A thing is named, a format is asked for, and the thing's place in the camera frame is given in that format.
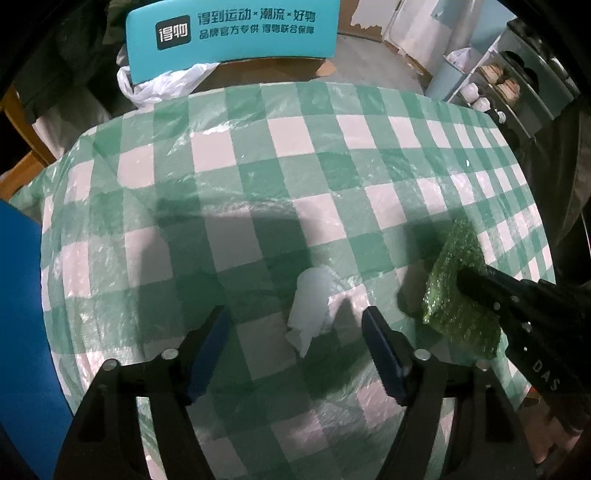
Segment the person right hand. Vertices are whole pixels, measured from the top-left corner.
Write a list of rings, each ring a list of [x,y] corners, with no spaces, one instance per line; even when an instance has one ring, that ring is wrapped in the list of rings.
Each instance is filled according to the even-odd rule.
[[[518,411],[533,457],[537,479],[590,478],[590,416],[581,429],[565,428],[540,400]]]

